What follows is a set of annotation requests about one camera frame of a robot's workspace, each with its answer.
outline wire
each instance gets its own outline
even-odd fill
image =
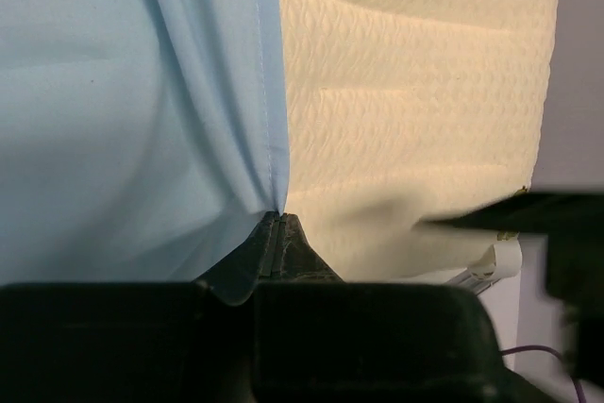
[[[564,363],[564,358],[562,354],[556,351],[554,348],[550,348],[549,346],[544,346],[542,344],[527,344],[524,346],[517,346],[516,348],[504,349],[501,351],[501,356],[509,356],[510,354],[516,353],[524,353],[526,351],[543,351],[545,353],[549,353],[552,356],[555,356],[558,361]],[[583,386],[578,379],[572,378],[573,385],[575,386],[575,392],[577,393],[577,401],[579,403],[587,403],[585,399],[585,393],[583,392]]]

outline blue fabric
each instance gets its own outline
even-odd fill
[[[0,283],[191,279],[283,210],[278,0],[0,11]]]

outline textured mattress pad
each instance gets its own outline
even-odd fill
[[[529,185],[558,0],[280,0],[287,212],[344,278],[465,267],[495,235],[412,229]]]

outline blue sheet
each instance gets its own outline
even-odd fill
[[[0,283],[192,279],[283,210],[278,0],[0,11]]]

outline quilted fabric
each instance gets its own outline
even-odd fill
[[[495,234],[411,229],[529,185],[558,0],[280,0],[286,211],[347,279],[478,260]]]

